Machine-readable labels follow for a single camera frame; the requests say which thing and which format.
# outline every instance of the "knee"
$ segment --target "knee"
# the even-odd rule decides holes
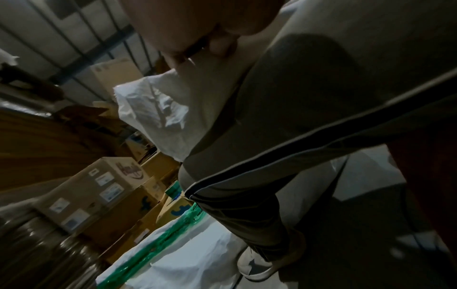
[[[179,185],[183,190],[187,190],[195,182],[195,180],[189,175],[189,173],[187,173],[184,166],[181,166],[181,168],[179,168],[178,181]]]

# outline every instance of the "ceiling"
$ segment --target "ceiling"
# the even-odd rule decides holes
[[[18,56],[20,68],[60,85],[66,98],[83,105],[109,99],[88,68],[92,63],[131,58],[130,49],[146,75],[159,57],[147,43],[143,48],[116,0],[2,0],[0,48]]]

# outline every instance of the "printed logo on box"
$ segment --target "printed logo on box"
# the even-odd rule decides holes
[[[127,177],[131,177],[133,179],[143,178],[143,171],[134,163],[132,163],[131,166],[125,166],[117,162],[116,167],[118,167],[118,169]]]

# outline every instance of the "white label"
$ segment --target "white label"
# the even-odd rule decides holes
[[[70,230],[76,229],[81,223],[83,223],[87,218],[90,217],[90,214],[81,209],[77,209],[73,214],[66,218],[62,225]]]
[[[98,183],[99,186],[104,186],[110,181],[114,180],[113,175],[110,172],[106,172],[103,175],[99,176],[98,178],[95,179],[95,181]]]
[[[91,171],[89,172],[89,175],[90,175],[91,177],[93,177],[93,176],[95,176],[96,174],[98,174],[99,172],[100,172],[99,169],[93,169],[93,170],[91,170]]]
[[[109,203],[123,191],[124,191],[124,188],[121,187],[120,184],[114,183],[111,186],[109,186],[106,190],[101,192],[100,196]]]
[[[146,236],[149,233],[149,229],[144,230],[133,242],[138,245],[141,241],[143,241],[144,236]]]
[[[70,202],[66,199],[59,198],[54,204],[52,204],[49,207],[49,209],[53,212],[60,214],[69,204]]]

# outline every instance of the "green strip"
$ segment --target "green strip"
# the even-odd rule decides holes
[[[171,245],[179,236],[184,234],[195,224],[199,223],[205,215],[206,213],[203,212],[197,204],[194,204],[173,226],[171,226],[171,228],[166,230],[160,237],[118,267],[111,275],[101,282],[97,288],[115,289],[124,284],[152,258]]]

